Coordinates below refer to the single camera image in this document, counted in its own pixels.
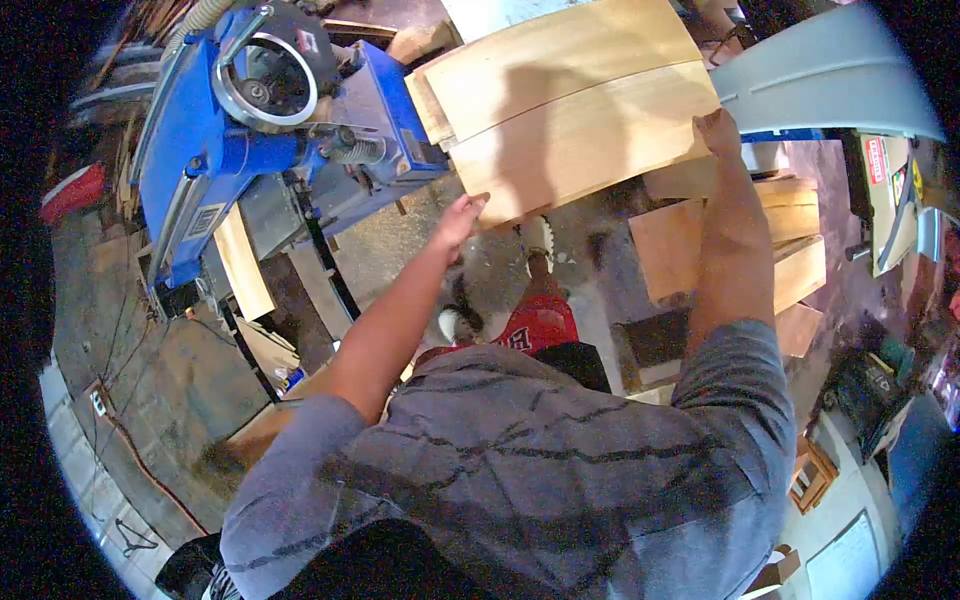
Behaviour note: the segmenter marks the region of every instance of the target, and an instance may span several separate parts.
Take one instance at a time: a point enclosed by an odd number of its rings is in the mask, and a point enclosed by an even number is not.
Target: forearm
[[[744,319],[774,324],[770,228],[739,155],[718,157],[715,189],[704,214],[687,356],[721,325]]]
[[[376,424],[387,395],[420,345],[446,271],[446,253],[427,246],[350,328],[325,374],[324,390]]]

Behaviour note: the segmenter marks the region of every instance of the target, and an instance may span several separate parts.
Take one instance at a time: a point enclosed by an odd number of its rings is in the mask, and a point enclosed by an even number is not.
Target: orange extension cord
[[[113,415],[109,413],[104,413],[104,418],[111,425],[113,425],[116,431],[120,434],[120,439],[122,439],[124,441],[124,444],[127,445],[127,448],[130,449],[130,453],[133,455],[133,460],[136,462],[136,465],[140,467],[140,470],[143,471],[143,474],[147,476],[147,479],[153,482],[153,484],[157,486],[161,492],[167,494],[167,497],[170,498],[170,500],[177,505],[177,508],[179,508],[180,511],[187,517],[187,519],[190,520],[193,526],[197,528],[197,531],[199,531],[205,536],[210,535],[210,532],[206,531],[206,529],[200,524],[197,518],[193,516],[192,513],[190,513],[190,510],[187,509],[183,505],[183,503],[180,502],[180,499],[177,498],[174,495],[174,493],[170,491],[170,488],[166,487],[162,481],[154,477],[154,474],[150,472],[150,470],[147,468],[147,465],[143,462],[143,459],[140,458],[140,453],[136,450],[136,446],[133,445],[133,440],[130,437],[130,433],[127,432],[127,428],[123,426],[123,423],[121,423],[117,418],[115,418]]]

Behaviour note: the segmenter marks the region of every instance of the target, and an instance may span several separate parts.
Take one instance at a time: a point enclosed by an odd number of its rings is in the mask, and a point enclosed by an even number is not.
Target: metal leg
[[[303,213],[306,229],[310,233],[313,245],[317,248],[317,254],[320,255],[320,262],[324,265],[324,269],[331,273],[330,283],[333,285],[333,291],[336,292],[337,298],[344,306],[344,310],[347,312],[350,320],[356,321],[360,318],[360,307],[357,306],[356,300],[353,299],[353,294],[350,293],[347,282],[340,273],[337,261],[333,258],[333,252],[330,251],[330,247],[326,244],[324,231],[321,229],[320,223],[317,222],[317,216],[313,212],[313,205],[310,203],[310,186],[303,180],[294,180],[291,182],[290,187],[294,192],[294,196],[297,198],[297,202],[300,204],[300,212]]]

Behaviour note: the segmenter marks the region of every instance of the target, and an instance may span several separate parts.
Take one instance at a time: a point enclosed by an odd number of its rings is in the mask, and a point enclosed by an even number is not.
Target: hand
[[[717,158],[740,156],[740,131],[725,108],[718,108],[706,116],[693,117],[693,126]]]
[[[447,265],[452,265],[460,257],[460,247],[473,235],[473,224],[487,205],[487,195],[468,196],[464,194],[444,211],[440,221],[430,234],[429,248],[443,252]]]

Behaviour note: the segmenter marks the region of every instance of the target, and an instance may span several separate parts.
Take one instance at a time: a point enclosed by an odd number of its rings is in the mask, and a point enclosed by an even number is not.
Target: label
[[[297,43],[300,44],[301,52],[313,52],[320,54],[320,48],[317,47],[317,37],[306,32],[303,29],[297,29]]]
[[[280,382],[280,390],[282,390],[283,393],[286,394],[287,392],[290,391],[290,388],[300,383],[305,376],[306,376],[306,373],[303,372],[303,369],[297,367],[297,369],[292,373],[290,373],[286,379]]]
[[[886,156],[879,137],[867,140],[867,164],[870,171],[870,183],[877,185],[887,179]]]

